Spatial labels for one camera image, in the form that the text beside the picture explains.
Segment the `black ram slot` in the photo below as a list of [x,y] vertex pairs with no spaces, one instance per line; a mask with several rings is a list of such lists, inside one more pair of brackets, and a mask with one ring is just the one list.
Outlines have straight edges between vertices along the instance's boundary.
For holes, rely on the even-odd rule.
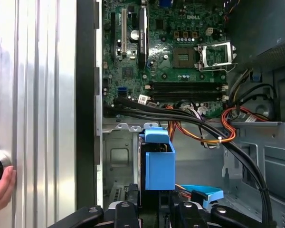
[[115,52],[115,38],[116,36],[116,14],[114,12],[111,12],[111,39],[110,39],[110,44],[111,44],[111,59],[114,61],[116,52]]
[[193,92],[154,92],[153,99],[157,102],[172,102],[183,99],[210,102],[219,101],[222,99],[222,93],[193,93]]
[[222,83],[212,82],[154,82],[154,91],[220,91]]

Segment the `metal bracket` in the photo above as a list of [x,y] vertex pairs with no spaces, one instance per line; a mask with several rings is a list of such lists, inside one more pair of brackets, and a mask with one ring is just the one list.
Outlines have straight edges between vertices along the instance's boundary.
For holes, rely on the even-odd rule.
[[[214,63],[213,65],[209,65],[207,62],[207,49],[209,48],[217,48],[221,46],[226,46],[226,55],[227,55],[227,61],[223,63]],[[207,45],[198,45],[194,48],[196,51],[200,54],[200,62],[195,64],[195,67],[199,70],[203,70],[205,68],[213,68],[213,67],[225,67],[228,65],[232,65],[232,61],[237,56],[236,53],[233,53],[233,51],[236,50],[236,48],[230,43],[230,41],[223,41],[213,44],[207,44]]]
[[139,133],[144,129],[150,129],[151,127],[158,127],[158,123],[145,123],[143,126],[129,126],[127,123],[119,123],[115,128],[106,129],[103,131],[103,133],[110,133],[113,130],[128,130],[129,132]]

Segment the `blue tab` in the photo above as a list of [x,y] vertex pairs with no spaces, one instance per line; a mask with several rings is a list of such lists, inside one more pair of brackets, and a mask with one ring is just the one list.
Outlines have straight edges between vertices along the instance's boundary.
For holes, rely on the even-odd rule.
[[162,127],[151,127],[145,130],[146,143],[169,143],[169,135],[167,130]]
[[199,186],[199,185],[182,185],[188,191],[199,191],[208,195],[208,200],[204,200],[203,208],[207,208],[208,205],[216,200],[224,198],[224,191],[218,188],[209,186]]

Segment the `human hand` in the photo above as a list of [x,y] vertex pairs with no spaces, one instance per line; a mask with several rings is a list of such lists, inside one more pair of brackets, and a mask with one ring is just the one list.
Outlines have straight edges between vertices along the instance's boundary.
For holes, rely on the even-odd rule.
[[0,180],[0,210],[10,202],[16,183],[16,171],[13,166],[5,168]]

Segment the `ribbed metal surface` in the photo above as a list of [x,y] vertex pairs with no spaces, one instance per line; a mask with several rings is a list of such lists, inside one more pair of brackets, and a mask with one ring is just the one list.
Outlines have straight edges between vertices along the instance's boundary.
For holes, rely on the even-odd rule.
[[75,48],[75,0],[0,0],[0,150],[17,167],[0,228],[75,210]]

